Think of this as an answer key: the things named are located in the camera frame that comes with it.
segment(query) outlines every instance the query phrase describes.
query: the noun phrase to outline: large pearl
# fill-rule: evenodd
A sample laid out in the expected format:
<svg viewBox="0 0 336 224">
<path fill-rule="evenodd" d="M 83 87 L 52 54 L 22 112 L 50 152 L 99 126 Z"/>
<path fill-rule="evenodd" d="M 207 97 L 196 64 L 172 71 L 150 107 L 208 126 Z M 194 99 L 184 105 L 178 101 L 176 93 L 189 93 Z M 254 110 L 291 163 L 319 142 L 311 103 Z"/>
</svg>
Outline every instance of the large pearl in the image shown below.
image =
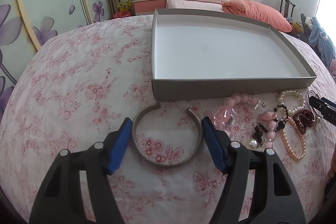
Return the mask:
<svg viewBox="0 0 336 224">
<path fill-rule="evenodd" d="M 272 131 L 268 131 L 267 134 L 266 134 L 266 141 L 268 142 L 272 142 L 275 140 L 275 132 L 272 130 Z"/>
<path fill-rule="evenodd" d="M 255 150 L 258 147 L 258 143 L 255 139 L 250 139 L 247 142 L 247 148 L 251 150 Z"/>
</svg>

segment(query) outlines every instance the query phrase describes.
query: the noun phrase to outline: black chair back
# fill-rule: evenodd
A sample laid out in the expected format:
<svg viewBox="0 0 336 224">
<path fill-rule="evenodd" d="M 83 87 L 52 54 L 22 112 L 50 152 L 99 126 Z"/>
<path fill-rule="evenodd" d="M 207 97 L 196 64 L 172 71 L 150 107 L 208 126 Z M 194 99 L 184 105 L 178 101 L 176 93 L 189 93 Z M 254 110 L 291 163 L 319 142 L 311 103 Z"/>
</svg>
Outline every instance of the black chair back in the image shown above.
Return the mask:
<svg viewBox="0 0 336 224">
<path fill-rule="evenodd" d="M 293 17 L 293 10 L 295 7 L 295 4 L 293 4 L 291 1 L 289 0 L 281 0 L 281 4 L 280 4 L 280 14 L 281 14 L 281 10 L 282 10 L 282 3 L 283 1 L 285 1 L 285 9 L 283 11 L 283 17 L 284 18 L 288 18 L 288 10 L 289 10 L 289 5 L 292 5 L 292 13 L 290 17 Z"/>
</svg>

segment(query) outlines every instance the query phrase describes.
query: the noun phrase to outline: pearl necklace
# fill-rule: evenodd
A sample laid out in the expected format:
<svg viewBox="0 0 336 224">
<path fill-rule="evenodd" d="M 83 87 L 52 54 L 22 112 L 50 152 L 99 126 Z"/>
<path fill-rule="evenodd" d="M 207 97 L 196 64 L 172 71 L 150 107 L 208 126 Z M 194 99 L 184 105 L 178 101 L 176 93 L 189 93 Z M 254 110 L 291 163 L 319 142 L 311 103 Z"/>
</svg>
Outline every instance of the pearl necklace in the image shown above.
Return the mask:
<svg viewBox="0 0 336 224">
<path fill-rule="evenodd" d="M 282 92 L 280 92 L 280 95 L 277 97 L 277 101 L 278 101 L 279 105 L 283 104 L 284 98 L 286 96 L 290 96 L 290 95 L 293 95 L 293 96 L 297 97 L 298 100 L 300 101 L 300 106 L 299 107 L 288 110 L 288 114 L 290 116 L 293 116 L 293 115 L 302 111 L 305 108 L 306 101 L 305 101 L 305 97 L 302 95 L 302 93 L 300 93 L 296 90 L 283 90 Z"/>
<path fill-rule="evenodd" d="M 291 117 L 288 118 L 288 122 L 291 124 L 292 127 L 294 127 L 294 129 L 295 129 L 297 132 L 299 131 L 299 130 L 298 130 L 298 127 L 297 127 L 296 124 L 295 124 L 295 121 L 294 121 Z M 299 134 L 299 137 L 300 137 L 300 139 L 301 139 L 301 145 L 302 145 L 302 155 L 301 155 L 301 156 L 298 156 L 298 155 L 294 152 L 294 150 L 292 149 L 292 146 L 289 144 L 289 140 L 288 140 L 288 138 L 286 137 L 286 134 L 285 134 L 285 130 L 284 130 L 284 129 L 281 129 L 281 130 L 280 130 L 280 134 L 281 134 L 281 139 L 282 139 L 282 141 L 283 141 L 283 144 L 284 144 L 284 146 L 285 146 L 285 148 L 286 148 L 288 154 L 290 155 L 290 157 L 291 157 L 292 159 L 294 159 L 294 160 L 297 160 L 297 161 L 302 160 L 303 157 L 304 157 L 305 154 L 306 154 L 306 148 L 307 148 L 307 147 L 306 147 L 306 139 L 305 139 L 305 137 L 304 137 L 303 135 Z"/>
</svg>

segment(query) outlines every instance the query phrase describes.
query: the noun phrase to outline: clear plastic charm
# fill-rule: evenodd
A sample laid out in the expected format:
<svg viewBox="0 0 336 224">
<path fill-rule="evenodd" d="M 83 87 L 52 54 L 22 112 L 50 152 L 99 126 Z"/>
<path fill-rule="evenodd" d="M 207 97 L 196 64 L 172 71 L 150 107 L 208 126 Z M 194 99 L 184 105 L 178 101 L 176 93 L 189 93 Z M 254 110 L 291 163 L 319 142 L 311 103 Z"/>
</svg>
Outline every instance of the clear plastic charm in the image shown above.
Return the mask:
<svg viewBox="0 0 336 224">
<path fill-rule="evenodd" d="M 255 109 L 256 109 L 256 111 L 259 112 L 259 114 L 262 114 L 262 113 L 269 110 L 269 108 L 267 106 L 267 103 L 262 101 L 262 100 L 258 101 L 257 105 L 255 106 Z"/>
<path fill-rule="evenodd" d="M 213 116 L 213 124 L 216 129 L 224 131 L 225 128 L 231 126 L 234 123 L 235 117 L 236 112 L 230 105 L 221 106 Z"/>
</svg>

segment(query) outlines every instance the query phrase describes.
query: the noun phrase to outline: gray box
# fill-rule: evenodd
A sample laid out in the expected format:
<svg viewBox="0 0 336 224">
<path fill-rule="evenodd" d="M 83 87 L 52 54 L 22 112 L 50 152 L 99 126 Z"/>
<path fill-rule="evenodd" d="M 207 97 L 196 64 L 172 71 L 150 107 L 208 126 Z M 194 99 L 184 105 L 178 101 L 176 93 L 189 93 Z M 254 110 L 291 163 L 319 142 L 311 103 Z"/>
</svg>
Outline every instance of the gray box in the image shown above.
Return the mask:
<svg viewBox="0 0 336 224">
<path fill-rule="evenodd" d="M 152 88 L 157 101 L 300 89 L 315 78 L 298 50 L 267 23 L 208 10 L 155 11 Z"/>
</svg>

